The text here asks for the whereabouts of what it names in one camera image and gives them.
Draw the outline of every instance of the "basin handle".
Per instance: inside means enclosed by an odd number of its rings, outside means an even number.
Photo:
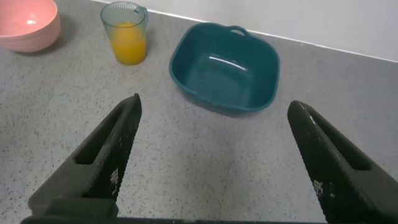
[[[243,35],[250,35],[250,33],[245,28],[240,27],[240,26],[229,26],[229,27],[226,27],[226,28],[229,31],[237,30],[237,31],[240,31]]]

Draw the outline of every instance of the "orange juice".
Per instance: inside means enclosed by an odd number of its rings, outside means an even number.
[[[146,55],[146,34],[134,25],[132,22],[120,22],[110,37],[116,59],[125,65],[138,64]]]

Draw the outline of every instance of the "gray speckled countertop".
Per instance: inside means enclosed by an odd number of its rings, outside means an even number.
[[[169,59],[195,22],[150,14],[149,54],[115,61],[103,4],[57,1],[62,36],[39,54],[0,49],[0,222],[27,199],[116,104],[143,114],[119,193],[120,216],[325,221],[290,132],[292,100],[312,105],[398,179],[398,64],[263,37],[280,56],[275,101],[229,118],[184,100]]]

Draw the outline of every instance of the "wall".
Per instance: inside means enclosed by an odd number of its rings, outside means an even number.
[[[239,25],[270,35],[398,62],[396,0],[133,1],[155,11]]]

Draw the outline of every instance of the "glass with orange juice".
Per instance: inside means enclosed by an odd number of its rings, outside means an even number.
[[[146,8],[114,2],[102,9],[101,18],[116,59],[125,65],[141,63],[146,56]]]

